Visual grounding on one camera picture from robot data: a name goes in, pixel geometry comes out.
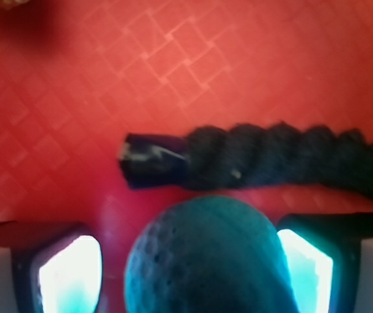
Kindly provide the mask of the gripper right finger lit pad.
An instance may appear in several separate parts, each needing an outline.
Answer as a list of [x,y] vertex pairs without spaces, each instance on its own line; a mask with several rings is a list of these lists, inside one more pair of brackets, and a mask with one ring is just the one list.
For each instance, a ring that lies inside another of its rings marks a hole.
[[373,312],[373,213],[290,214],[277,230],[299,312]]

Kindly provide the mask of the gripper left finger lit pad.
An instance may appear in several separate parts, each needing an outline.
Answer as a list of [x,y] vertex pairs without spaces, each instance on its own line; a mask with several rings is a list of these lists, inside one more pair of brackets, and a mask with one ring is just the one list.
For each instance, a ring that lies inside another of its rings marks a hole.
[[102,270],[80,222],[0,222],[0,312],[96,312]]

